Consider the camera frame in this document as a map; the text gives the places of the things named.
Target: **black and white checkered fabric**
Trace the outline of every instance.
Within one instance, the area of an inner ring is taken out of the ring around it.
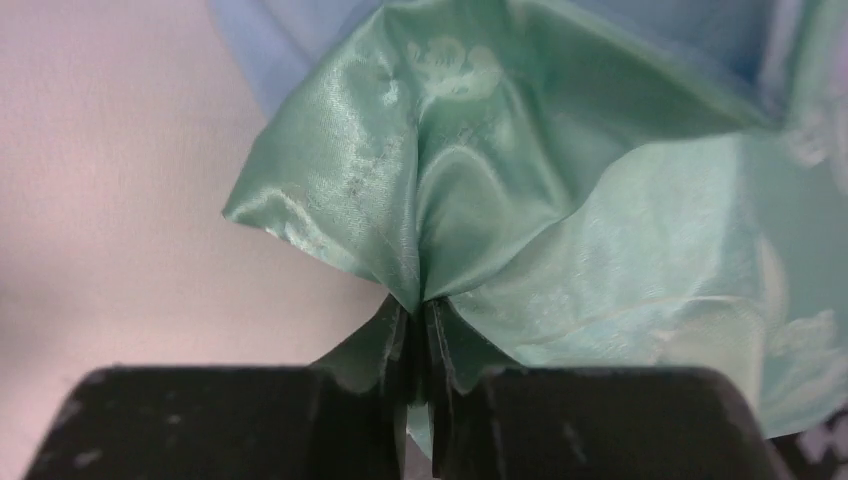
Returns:
[[[773,442],[798,480],[848,480],[848,403],[826,422]]]

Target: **green satin fabric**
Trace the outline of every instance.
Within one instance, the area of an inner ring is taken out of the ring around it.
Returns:
[[[808,4],[791,122],[820,116],[848,2]],[[714,367],[780,435],[848,397],[848,197],[771,113],[567,1],[388,4],[225,214],[409,310],[448,296],[529,365]]]

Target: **crumpled cloth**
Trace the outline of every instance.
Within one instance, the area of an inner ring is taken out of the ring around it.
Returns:
[[[711,5],[348,10],[225,215],[527,365],[712,367],[799,431],[848,397],[848,2]]]

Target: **white surface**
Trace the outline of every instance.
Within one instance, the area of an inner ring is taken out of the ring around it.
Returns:
[[[262,115],[202,0],[0,0],[0,480],[114,362],[308,362],[385,291],[219,210]]]

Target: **light green fabric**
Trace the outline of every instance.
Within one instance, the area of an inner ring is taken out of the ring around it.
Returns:
[[[848,2],[807,5],[790,123],[821,116]],[[564,0],[390,4],[225,214],[410,310],[449,296],[528,365],[717,368],[780,435],[848,397],[848,197],[747,98]]]

